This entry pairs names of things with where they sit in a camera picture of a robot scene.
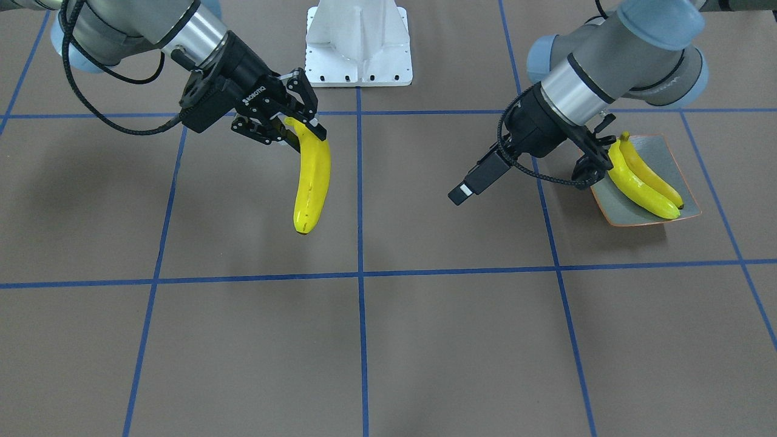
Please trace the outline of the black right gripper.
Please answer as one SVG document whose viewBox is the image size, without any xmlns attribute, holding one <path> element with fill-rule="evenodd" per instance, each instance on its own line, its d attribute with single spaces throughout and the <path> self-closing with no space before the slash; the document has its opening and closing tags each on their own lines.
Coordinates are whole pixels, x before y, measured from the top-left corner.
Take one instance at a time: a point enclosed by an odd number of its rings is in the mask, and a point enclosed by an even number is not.
<svg viewBox="0 0 777 437">
<path fill-rule="evenodd" d="M 303 136 L 327 140 L 327 130 L 317 118 L 318 97 L 302 67 L 286 75 L 274 72 L 228 31 L 210 66 L 194 71 L 223 75 L 239 87 L 231 110 L 236 112 L 231 122 L 233 132 L 263 144 L 283 142 L 297 153 L 301 153 L 299 140 Z M 294 118 L 294 130 L 284 124 L 286 117 Z"/>
</svg>

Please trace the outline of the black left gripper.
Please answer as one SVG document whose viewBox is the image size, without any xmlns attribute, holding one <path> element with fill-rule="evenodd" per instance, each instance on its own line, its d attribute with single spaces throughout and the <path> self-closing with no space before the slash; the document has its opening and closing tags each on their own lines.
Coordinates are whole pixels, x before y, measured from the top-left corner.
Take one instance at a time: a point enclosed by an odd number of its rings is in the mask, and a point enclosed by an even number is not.
<svg viewBox="0 0 777 437">
<path fill-rule="evenodd" d="M 542 92 L 541 84 L 535 84 L 519 94 L 503 111 L 501 128 L 507 133 L 501 135 L 502 159 L 528 176 L 556 185 L 575 188 L 596 185 L 614 168 L 608 149 L 616 139 L 612 135 L 597 138 L 599 128 L 591 132 L 586 126 L 566 121 L 546 101 Z M 566 140 L 572 141 L 583 153 L 575 162 L 569 179 L 541 174 L 517 161 L 524 154 L 534 158 L 547 157 Z"/>
</svg>

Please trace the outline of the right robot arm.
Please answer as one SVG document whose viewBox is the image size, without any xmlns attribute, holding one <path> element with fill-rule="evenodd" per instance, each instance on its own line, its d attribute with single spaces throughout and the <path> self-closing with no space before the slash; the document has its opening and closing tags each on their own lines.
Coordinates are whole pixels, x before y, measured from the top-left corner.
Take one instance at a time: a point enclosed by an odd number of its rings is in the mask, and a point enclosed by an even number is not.
<svg viewBox="0 0 777 437">
<path fill-rule="evenodd" d="M 299 149 L 303 137 L 327 138 L 319 124 L 318 99 L 305 71 L 272 71 L 224 22 L 214 1 L 3 1 L 2 11 L 56 12 L 55 44 L 74 94 L 102 122 L 129 135 L 157 135 L 182 124 L 202 133 L 235 111 L 231 130 L 263 144 L 286 142 Z M 132 130 L 114 123 L 83 96 L 72 67 L 114 72 L 125 58 L 158 50 L 191 74 L 180 113 L 166 124 Z"/>
</svg>

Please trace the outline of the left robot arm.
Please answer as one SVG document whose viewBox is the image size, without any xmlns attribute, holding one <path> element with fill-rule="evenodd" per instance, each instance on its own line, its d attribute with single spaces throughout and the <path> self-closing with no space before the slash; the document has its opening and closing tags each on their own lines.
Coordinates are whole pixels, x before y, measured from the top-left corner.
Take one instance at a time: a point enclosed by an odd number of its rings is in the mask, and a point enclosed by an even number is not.
<svg viewBox="0 0 777 437">
<path fill-rule="evenodd" d="M 677 109 L 704 91 L 710 68 L 693 40 L 705 27 L 705 12 L 775 10 L 774 1 L 623 1 L 600 11 L 566 35 L 542 36 L 526 59 L 532 85 L 500 118 L 497 155 L 519 167 L 520 155 L 546 157 L 571 140 L 583 152 L 564 185 L 591 186 L 613 167 L 610 137 L 586 125 L 616 100 Z"/>
</svg>

